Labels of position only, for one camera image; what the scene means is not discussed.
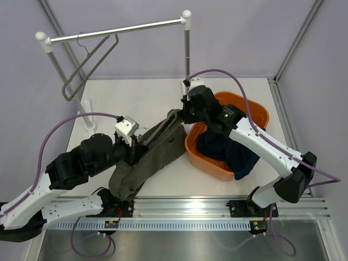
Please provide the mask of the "olive green shorts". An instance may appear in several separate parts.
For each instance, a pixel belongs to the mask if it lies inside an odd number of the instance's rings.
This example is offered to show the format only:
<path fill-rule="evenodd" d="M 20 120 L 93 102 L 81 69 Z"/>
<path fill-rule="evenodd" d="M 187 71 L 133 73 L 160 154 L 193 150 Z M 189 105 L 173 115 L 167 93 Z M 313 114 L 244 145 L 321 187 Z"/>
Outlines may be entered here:
<path fill-rule="evenodd" d="M 116 165 L 110 180 L 109 190 L 111 194 L 120 201 L 131 201 L 142 188 L 143 184 L 156 174 L 158 171 L 169 165 L 186 151 L 182 111 L 178 111 L 178 117 L 173 125 L 157 135 L 152 142 L 147 145 L 148 151 L 134 166 L 129 166 L 125 162 Z M 145 136 L 148 138 L 155 130 L 157 125 L 149 129 Z"/>

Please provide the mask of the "navy blue shorts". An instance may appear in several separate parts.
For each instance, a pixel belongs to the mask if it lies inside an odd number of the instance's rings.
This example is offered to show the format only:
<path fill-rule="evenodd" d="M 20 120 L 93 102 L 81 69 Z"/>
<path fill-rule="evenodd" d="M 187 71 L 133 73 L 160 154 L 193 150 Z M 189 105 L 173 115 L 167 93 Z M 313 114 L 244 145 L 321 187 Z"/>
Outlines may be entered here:
<path fill-rule="evenodd" d="M 196 149 L 210 159 L 225 163 L 236 180 L 249 175 L 260 159 L 260 156 L 244 145 L 210 129 L 199 135 Z"/>

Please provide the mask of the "grey hanger with metal hook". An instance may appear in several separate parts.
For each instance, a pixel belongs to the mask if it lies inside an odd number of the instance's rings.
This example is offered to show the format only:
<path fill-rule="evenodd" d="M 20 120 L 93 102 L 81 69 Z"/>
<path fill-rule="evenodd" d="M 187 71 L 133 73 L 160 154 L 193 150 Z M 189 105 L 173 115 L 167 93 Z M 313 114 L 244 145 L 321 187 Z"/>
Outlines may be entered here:
<path fill-rule="evenodd" d="M 69 102 L 73 100 L 118 44 L 119 36 L 113 34 L 103 37 L 93 49 L 89 50 L 86 57 L 62 85 L 61 93 L 66 101 Z M 72 86 L 72 82 L 82 72 L 84 72 L 84 77 L 76 86 Z"/>

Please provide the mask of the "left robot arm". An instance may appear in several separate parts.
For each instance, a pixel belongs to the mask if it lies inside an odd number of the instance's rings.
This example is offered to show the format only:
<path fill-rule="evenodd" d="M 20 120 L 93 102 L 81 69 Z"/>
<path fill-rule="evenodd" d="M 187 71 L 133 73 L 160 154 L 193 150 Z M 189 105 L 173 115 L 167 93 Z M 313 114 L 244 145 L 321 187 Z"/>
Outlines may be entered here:
<path fill-rule="evenodd" d="M 21 243 L 64 220 L 114 215 L 122 199 L 113 196 L 109 189 L 68 203 L 53 201 L 119 163 L 137 163 L 147 151 L 148 147 L 135 139 L 131 144 L 120 137 L 113 142 L 111 137 L 99 133 L 60 154 L 46 167 L 35 188 L 22 194 L 24 200 L 17 198 L 1 204 L 1 241 Z"/>

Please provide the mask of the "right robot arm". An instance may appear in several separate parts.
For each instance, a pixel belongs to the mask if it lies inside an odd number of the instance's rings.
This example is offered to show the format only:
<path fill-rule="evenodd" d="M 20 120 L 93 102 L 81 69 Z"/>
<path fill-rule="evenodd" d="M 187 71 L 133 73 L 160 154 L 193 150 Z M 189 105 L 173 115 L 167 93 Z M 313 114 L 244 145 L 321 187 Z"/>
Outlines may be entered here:
<path fill-rule="evenodd" d="M 236 104 L 221 104 L 210 88 L 199 85 L 181 99 L 184 123 L 203 123 L 209 130 L 237 142 L 266 161 L 278 173 L 278 178 L 252 190 L 244 201 L 228 202 L 230 212 L 245 217 L 272 214 L 279 201 L 298 203 L 313 179 L 317 157 L 312 152 L 302 154 L 270 136 L 252 120 L 250 108 Z"/>

